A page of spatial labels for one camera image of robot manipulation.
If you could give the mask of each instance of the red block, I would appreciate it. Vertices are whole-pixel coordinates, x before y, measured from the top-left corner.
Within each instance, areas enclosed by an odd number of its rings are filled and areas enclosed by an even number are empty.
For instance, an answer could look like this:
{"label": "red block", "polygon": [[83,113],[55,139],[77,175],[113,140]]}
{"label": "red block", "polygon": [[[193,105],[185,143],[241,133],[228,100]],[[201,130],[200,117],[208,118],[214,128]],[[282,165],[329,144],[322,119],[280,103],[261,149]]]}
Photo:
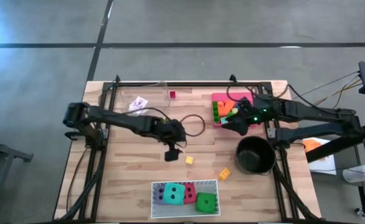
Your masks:
{"label": "red block", "polygon": [[175,99],[175,97],[176,97],[176,92],[170,91],[170,98]]}
{"label": "red block", "polygon": [[194,184],[184,184],[184,186],[185,186],[184,204],[195,203],[196,191]]}

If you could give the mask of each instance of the black bowl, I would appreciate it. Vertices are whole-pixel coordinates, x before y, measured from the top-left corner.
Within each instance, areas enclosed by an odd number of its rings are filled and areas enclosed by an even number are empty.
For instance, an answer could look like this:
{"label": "black bowl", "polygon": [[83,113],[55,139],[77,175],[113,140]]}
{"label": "black bowl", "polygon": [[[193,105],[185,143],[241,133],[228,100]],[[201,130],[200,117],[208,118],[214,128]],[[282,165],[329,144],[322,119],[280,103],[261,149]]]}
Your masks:
{"label": "black bowl", "polygon": [[246,137],[238,143],[235,164],[246,174],[266,174],[277,161],[267,140],[257,136]]}

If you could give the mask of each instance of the small yellow cube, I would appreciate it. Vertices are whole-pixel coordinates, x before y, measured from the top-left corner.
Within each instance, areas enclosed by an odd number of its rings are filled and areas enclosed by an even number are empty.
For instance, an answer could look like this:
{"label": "small yellow cube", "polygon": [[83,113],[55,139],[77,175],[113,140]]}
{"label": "small yellow cube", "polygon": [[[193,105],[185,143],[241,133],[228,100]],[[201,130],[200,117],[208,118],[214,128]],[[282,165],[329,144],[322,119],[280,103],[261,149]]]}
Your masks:
{"label": "small yellow cube", "polygon": [[191,156],[187,156],[187,159],[185,160],[185,163],[192,164],[193,162],[194,162],[194,158],[192,158]]}
{"label": "small yellow cube", "polygon": [[225,180],[228,177],[228,175],[230,175],[230,173],[231,171],[228,168],[222,170],[221,173],[219,174],[220,180]]}

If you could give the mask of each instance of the concrete floor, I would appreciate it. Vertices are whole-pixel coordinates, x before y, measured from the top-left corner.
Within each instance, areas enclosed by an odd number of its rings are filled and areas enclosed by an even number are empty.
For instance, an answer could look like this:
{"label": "concrete floor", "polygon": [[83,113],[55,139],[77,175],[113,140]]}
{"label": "concrete floor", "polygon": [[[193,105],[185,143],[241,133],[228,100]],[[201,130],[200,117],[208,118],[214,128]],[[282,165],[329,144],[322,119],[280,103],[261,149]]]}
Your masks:
{"label": "concrete floor", "polygon": [[[95,43],[107,0],[0,1],[0,43]],[[365,42],[365,0],[118,0],[104,42]],[[15,161],[0,223],[52,218],[70,141],[62,118],[80,101],[94,49],[0,49],[0,142],[34,153]],[[365,48],[102,49],[94,80],[288,80],[299,92],[358,70]],[[306,95],[328,95],[348,79]],[[336,98],[323,106],[333,106]],[[365,124],[365,97],[339,104]],[[311,123],[302,122],[302,126]],[[363,150],[360,154],[365,163]],[[327,220],[365,223],[358,190],[315,178]]]}

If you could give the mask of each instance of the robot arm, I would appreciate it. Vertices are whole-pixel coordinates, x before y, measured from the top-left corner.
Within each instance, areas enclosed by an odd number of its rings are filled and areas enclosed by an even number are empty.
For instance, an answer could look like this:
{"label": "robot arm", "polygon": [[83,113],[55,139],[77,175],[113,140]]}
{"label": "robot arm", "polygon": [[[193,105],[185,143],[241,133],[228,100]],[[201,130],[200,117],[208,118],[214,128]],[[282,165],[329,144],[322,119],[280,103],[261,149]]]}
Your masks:
{"label": "robot arm", "polygon": [[105,123],[127,128],[133,133],[154,138],[169,146],[165,153],[166,161],[178,159],[181,152],[174,145],[186,141],[186,133],[182,124],[176,120],[164,120],[156,116],[128,116],[123,113],[114,113],[99,106],[90,106],[87,103],[71,103],[64,118],[64,124],[79,130],[79,135],[85,136],[89,146],[101,146],[103,134],[99,129],[93,128],[92,123]]}
{"label": "robot arm", "polygon": [[269,137],[274,138],[276,144],[289,147],[289,144],[297,139],[327,134],[340,136],[358,136],[362,133],[359,119],[355,111],[348,109],[315,108],[303,103],[283,100],[270,95],[257,95],[253,106],[246,98],[238,102],[238,113],[227,118],[228,123],[222,127],[237,131],[240,135],[247,134],[252,124],[260,124],[265,121],[279,120],[288,123],[301,120],[324,121],[326,124],[310,126],[306,128],[269,129]]}

